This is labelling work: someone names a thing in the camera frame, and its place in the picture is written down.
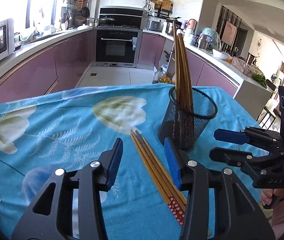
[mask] blue tablecloth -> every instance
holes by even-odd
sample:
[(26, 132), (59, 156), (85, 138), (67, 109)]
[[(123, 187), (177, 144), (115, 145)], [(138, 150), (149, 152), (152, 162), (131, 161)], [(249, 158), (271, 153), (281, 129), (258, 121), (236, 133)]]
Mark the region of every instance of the blue tablecloth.
[[(56, 168), (81, 169), (98, 159), (101, 152), (111, 149), (120, 137), (124, 151), (115, 184), (100, 196), (109, 239), (178, 239), (181, 227), (163, 202), (128, 135), (134, 127), (140, 130), (168, 168), (157, 129), (169, 103), (170, 88), (167, 84), (87, 87), (0, 104), (3, 233), (11, 237), (24, 210)], [(209, 122), (189, 156), (207, 168), (222, 170), (225, 164), (209, 158), (213, 147), (260, 155), (260, 149), (255, 147), (214, 139), (213, 132), (218, 128), (239, 131), (247, 125), (258, 125), (222, 89), (197, 88), (214, 100), (218, 115)], [(252, 187), (250, 177), (238, 168), (233, 170), (257, 200), (259, 192)], [(209, 224), (214, 232), (214, 207), (210, 208)]]

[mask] blue gripper pad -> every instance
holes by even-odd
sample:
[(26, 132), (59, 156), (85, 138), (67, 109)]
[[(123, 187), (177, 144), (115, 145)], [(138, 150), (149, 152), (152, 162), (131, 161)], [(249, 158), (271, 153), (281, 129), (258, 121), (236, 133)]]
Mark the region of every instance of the blue gripper pad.
[(114, 185), (116, 175), (118, 174), (120, 162), (122, 159), (123, 154), (123, 141), (120, 138), (117, 138), (113, 149), (111, 150), (110, 157), (111, 160), (109, 161), (109, 165), (107, 167), (107, 176), (106, 176), (106, 188), (110, 190), (111, 187)]
[(245, 133), (224, 129), (215, 130), (214, 138), (218, 141), (236, 143), (241, 145), (250, 142), (250, 138), (248, 138)]
[(164, 152), (166, 155), (166, 160), (169, 165), (173, 183), (178, 190), (181, 190), (182, 188), (181, 172), (180, 172), (180, 167), (178, 165), (177, 157), (175, 155), (176, 150), (175, 147), (173, 146), (173, 143), (168, 138), (164, 140)]

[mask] mesh pen holder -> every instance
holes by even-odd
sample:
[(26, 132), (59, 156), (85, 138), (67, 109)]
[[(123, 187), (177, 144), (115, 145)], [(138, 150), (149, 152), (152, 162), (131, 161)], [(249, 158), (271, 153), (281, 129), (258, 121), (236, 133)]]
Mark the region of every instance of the mesh pen holder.
[(210, 97), (195, 88), (192, 88), (193, 111), (180, 108), (175, 95), (175, 87), (172, 87), (158, 138), (164, 144), (165, 138), (169, 137), (177, 149), (189, 150), (209, 121), (217, 115), (218, 107)]

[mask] oven door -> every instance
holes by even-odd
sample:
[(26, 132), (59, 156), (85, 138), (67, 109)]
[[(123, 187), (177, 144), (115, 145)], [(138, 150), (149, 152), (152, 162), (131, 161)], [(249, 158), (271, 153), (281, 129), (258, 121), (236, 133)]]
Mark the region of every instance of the oven door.
[(97, 30), (96, 62), (134, 63), (138, 32)]

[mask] floor tile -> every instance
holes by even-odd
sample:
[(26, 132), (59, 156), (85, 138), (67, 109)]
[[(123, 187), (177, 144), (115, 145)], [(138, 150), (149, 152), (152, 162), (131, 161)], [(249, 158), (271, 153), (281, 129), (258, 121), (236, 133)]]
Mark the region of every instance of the floor tile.
[(154, 71), (150, 69), (130, 68), (131, 85), (152, 84)]
[(124, 85), (130, 85), (129, 68), (92, 66), (83, 77), (79, 87)]

